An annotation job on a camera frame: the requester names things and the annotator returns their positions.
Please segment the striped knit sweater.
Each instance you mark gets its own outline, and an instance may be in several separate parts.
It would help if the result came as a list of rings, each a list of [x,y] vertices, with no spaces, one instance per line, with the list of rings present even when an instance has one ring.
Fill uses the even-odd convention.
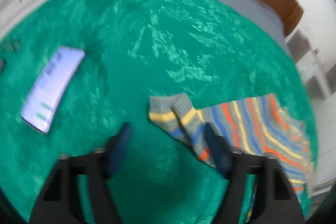
[[[189,146],[198,160],[213,167],[205,125],[231,147],[251,155],[274,156],[283,167],[303,213],[310,209],[317,139],[304,121],[295,119],[274,94],[194,108],[188,95],[151,96],[149,119],[175,140]]]

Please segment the white desk with drawers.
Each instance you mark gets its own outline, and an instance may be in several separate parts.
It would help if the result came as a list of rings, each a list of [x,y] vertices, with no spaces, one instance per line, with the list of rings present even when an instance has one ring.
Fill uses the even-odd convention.
[[[322,97],[329,98],[331,96],[331,87],[322,68],[322,63],[317,56],[318,49],[313,49],[309,39],[299,29],[291,36],[286,45],[303,84],[307,86],[309,81],[314,79]]]

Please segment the smartphone on bed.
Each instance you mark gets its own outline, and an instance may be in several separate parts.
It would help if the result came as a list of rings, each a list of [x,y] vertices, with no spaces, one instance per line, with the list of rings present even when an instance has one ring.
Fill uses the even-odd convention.
[[[60,46],[34,82],[21,117],[38,132],[49,132],[64,91],[84,57],[84,50]]]

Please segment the green floral bedspread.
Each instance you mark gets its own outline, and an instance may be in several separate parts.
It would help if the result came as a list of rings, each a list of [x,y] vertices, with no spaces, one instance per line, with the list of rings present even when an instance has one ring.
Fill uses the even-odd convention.
[[[85,57],[43,135],[21,109],[60,46]],[[317,139],[293,60],[218,0],[50,0],[1,41],[1,59],[1,189],[24,220],[61,154],[88,153],[129,121],[126,160],[108,184],[123,221],[210,223],[227,182],[149,119],[151,96],[185,93],[202,109],[274,94]]]

